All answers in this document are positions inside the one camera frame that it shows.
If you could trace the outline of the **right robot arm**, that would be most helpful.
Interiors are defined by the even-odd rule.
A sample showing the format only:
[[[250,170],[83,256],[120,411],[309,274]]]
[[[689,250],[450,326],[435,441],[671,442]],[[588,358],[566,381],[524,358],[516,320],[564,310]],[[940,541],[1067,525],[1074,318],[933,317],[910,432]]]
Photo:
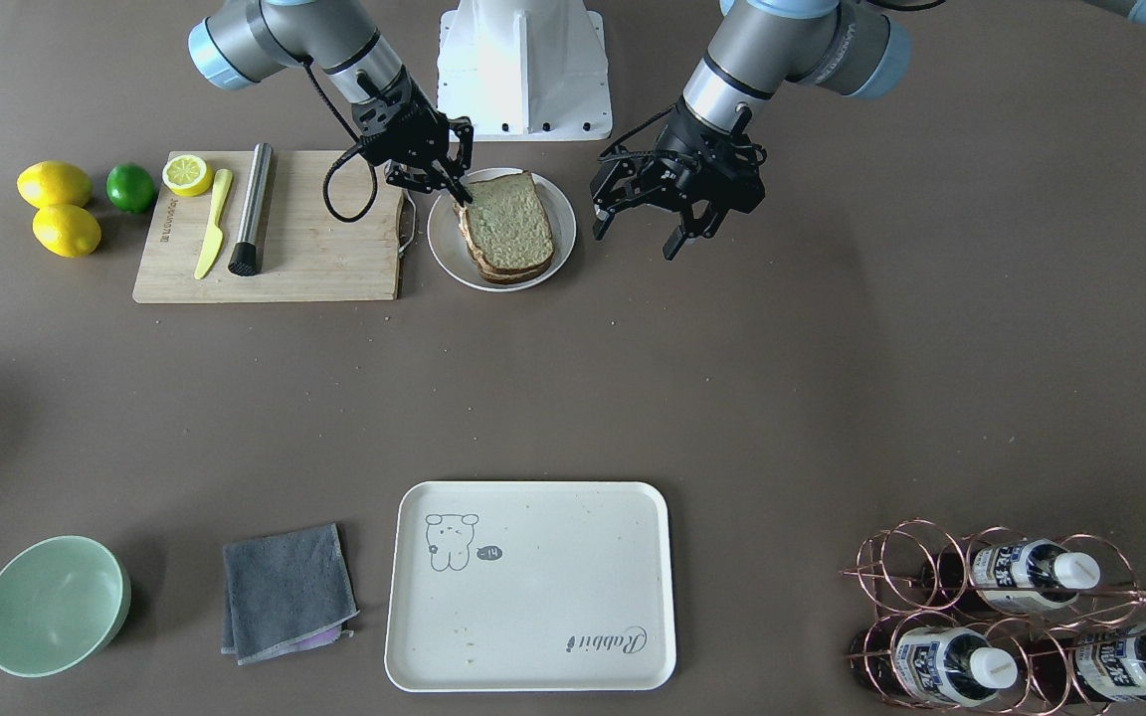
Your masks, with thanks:
[[[387,166],[388,183],[418,192],[449,190],[472,202],[463,178],[474,128],[449,119],[419,89],[408,68],[358,1],[227,1],[188,33],[197,72],[223,91],[240,91],[283,66],[317,64],[350,101],[345,125],[353,145],[327,170],[354,157]]]

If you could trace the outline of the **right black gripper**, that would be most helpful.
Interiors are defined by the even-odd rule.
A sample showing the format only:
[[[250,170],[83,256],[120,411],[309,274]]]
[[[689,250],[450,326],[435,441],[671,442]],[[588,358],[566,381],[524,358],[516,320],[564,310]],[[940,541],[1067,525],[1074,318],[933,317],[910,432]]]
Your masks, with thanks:
[[[391,184],[415,192],[447,191],[460,207],[473,202],[463,178],[472,164],[474,126],[468,117],[435,110],[410,78],[397,78],[376,96],[351,105],[363,155],[390,162]]]

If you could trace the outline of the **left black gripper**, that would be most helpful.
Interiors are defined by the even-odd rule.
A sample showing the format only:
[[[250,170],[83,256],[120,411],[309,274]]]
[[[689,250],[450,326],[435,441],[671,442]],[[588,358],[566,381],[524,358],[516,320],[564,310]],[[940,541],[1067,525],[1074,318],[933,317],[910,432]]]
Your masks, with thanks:
[[[713,239],[729,212],[749,213],[764,199],[763,145],[746,128],[754,112],[733,109],[732,128],[714,128],[677,101],[601,151],[592,176],[592,239],[602,241],[623,210],[664,208],[680,223],[664,243],[672,262],[696,239]]]

